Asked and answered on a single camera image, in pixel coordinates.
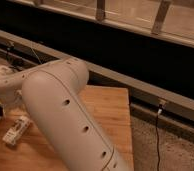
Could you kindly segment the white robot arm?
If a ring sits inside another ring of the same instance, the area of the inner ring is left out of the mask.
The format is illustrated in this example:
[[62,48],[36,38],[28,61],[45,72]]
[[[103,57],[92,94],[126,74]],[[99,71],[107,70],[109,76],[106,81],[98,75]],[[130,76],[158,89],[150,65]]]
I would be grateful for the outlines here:
[[132,171],[80,100],[88,79],[85,62],[74,57],[20,72],[1,65],[0,101],[7,105],[23,100],[69,171]]

